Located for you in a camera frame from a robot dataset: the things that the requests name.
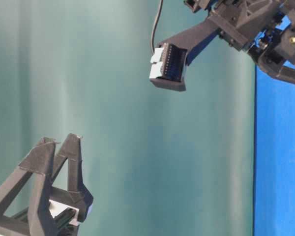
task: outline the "green wall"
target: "green wall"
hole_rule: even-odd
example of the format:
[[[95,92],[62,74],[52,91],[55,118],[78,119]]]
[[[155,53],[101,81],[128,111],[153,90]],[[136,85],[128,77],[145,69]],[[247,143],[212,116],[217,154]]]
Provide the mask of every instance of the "green wall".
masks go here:
[[[80,235],[252,235],[254,65],[215,39],[187,92],[156,89],[157,5],[0,0],[0,184],[42,136],[72,132],[95,196]],[[166,0],[156,41],[205,15]]]

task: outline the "wire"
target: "wire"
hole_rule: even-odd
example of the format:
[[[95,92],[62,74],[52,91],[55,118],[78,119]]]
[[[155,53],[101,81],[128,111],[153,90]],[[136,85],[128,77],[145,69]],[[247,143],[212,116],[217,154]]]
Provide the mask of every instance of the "wire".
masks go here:
[[[157,14],[156,14],[155,21],[154,21],[154,24],[153,24],[151,41],[150,41],[152,55],[154,54],[154,51],[155,51],[154,38],[155,38],[155,32],[156,32],[157,24],[158,24],[159,18],[161,16],[162,8],[163,8],[163,1],[164,0],[160,0],[160,2],[159,2]]]

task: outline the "blue backdrop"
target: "blue backdrop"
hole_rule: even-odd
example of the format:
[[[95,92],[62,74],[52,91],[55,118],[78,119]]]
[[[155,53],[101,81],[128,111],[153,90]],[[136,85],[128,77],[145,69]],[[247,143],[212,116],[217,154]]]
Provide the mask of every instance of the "blue backdrop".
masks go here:
[[[256,80],[255,236],[295,236],[295,85]]]

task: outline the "robotic arm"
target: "robotic arm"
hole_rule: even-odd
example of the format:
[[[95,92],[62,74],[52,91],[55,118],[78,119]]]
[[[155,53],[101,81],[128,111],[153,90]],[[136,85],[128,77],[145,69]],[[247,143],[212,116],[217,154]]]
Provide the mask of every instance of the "robotic arm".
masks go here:
[[[83,184],[80,137],[69,134],[55,155],[55,140],[43,138],[0,186],[0,236],[77,236],[89,214],[93,196]],[[52,186],[68,160],[68,187]],[[29,207],[4,215],[35,174]]]
[[[185,90],[184,72],[193,59],[219,36],[246,51],[269,76],[295,84],[295,0],[185,0],[193,12],[208,11],[198,25],[168,38],[155,48],[150,81],[159,88]],[[284,16],[291,23],[277,28]]]

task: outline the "bolt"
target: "bolt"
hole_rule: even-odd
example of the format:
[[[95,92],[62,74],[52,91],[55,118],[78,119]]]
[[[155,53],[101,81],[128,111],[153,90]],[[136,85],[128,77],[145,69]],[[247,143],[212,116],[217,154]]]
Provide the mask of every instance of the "bolt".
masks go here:
[[[295,44],[295,36],[290,37],[290,44]]]
[[[219,36],[219,38],[224,38],[224,35],[225,35],[225,32],[224,31],[221,31],[218,36]]]
[[[230,47],[233,47],[234,46],[234,43],[235,43],[235,40],[234,39],[231,39],[228,45]]]
[[[258,40],[258,44],[259,44],[259,47],[263,50],[266,49],[269,45],[268,43],[263,42],[261,39]]]

